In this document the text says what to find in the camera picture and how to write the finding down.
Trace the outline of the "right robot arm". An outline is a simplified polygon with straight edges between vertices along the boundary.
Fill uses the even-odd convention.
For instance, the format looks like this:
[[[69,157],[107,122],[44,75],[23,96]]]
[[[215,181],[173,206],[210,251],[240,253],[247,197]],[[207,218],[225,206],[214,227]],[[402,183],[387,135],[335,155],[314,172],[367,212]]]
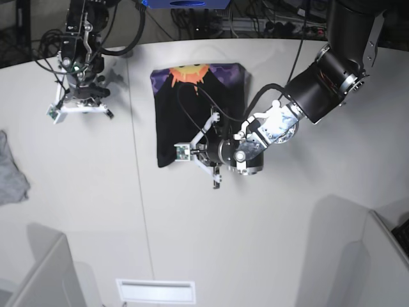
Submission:
[[[105,56],[124,56],[139,43],[146,24],[146,6],[135,1],[139,26],[133,40],[125,48],[109,51],[104,45],[111,34],[119,1],[71,1],[66,16],[65,31],[56,59],[59,69],[54,70],[44,57],[46,65],[35,63],[56,78],[55,101],[47,109],[54,124],[64,121],[69,114],[100,113],[114,117],[103,99],[110,96],[106,78]]]

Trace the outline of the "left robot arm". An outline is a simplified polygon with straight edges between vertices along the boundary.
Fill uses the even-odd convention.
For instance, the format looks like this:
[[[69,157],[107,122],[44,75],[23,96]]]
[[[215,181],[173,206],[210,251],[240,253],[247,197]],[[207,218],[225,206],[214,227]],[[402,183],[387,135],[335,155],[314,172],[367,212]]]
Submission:
[[[222,165],[239,175],[255,175],[263,169],[263,153],[269,146],[288,142],[304,118],[318,123],[365,83],[390,7],[388,1],[330,1],[328,42],[306,70],[284,87],[275,83],[262,87],[238,128],[223,128],[215,140],[200,145],[213,124],[233,120],[222,110],[211,115],[184,152],[212,177],[214,188],[220,186]]]

